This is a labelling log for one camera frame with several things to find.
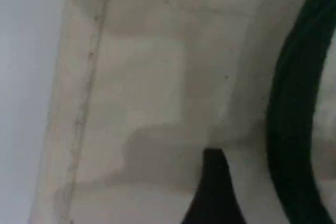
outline black curved edge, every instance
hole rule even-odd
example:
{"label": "black curved edge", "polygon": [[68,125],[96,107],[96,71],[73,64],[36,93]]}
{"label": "black curved edge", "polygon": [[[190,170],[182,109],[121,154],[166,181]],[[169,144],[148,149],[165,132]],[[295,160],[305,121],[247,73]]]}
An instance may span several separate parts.
{"label": "black curved edge", "polygon": [[291,224],[333,224],[311,165],[313,115],[336,0],[306,0],[276,66],[267,113],[271,178]]}
{"label": "black curved edge", "polygon": [[182,224],[246,224],[235,197],[227,159],[221,149],[203,153],[200,185]]}

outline dark green rubber seal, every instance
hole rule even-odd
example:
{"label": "dark green rubber seal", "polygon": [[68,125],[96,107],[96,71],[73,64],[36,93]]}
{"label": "dark green rubber seal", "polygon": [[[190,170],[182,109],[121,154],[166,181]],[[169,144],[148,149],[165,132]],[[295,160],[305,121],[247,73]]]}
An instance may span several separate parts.
{"label": "dark green rubber seal", "polygon": [[306,0],[280,53],[267,113],[268,165],[292,224],[332,224],[311,165],[313,115],[336,0]]}

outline gray wall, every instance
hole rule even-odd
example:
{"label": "gray wall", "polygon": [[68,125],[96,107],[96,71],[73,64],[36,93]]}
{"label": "gray wall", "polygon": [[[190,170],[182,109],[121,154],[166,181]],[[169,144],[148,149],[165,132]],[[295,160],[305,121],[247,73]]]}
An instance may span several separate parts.
{"label": "gray wall", "polygon": [[0,223],[28,223],[64,0],[0,0]]}

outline black object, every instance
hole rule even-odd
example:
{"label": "black object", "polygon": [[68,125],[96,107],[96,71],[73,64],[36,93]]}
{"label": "black object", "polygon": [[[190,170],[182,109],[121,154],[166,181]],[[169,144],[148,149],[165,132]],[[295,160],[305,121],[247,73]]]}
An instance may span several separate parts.
{"label": "black object", "polygon": [[201,183],[182,224],[246,224],[236,200],[227,159],[221,149],[203,154]]}

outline white surface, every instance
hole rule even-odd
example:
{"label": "white surface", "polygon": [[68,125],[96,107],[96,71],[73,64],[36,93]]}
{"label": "white surface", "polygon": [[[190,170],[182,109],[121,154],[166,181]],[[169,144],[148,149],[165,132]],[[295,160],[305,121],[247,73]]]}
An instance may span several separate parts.
{"label": "white surface", "polygon": [[28,223],[64,0],[0,0],[0,223]]}
{"label": "white surface", "polygon": [[[77,129],[85,121],[97,0],[67,3],[34,224],[179,223],[209,145],[225,149],[248,224],[288,223],[267,171],[264,115],[279,50],[303,0],[109,0],[82,146]],[[323,76],[326,97],[333,62]],[[334,115],[324,111],[333,100],[328,108],[320,102],[317,129],[332,136]],[[323,155],[329,145],[319,136],[316,155]],[[69,160],[78,149],[77,169]],[[330,160],[318,161],[330,207],[332,173],[318,167]]]}

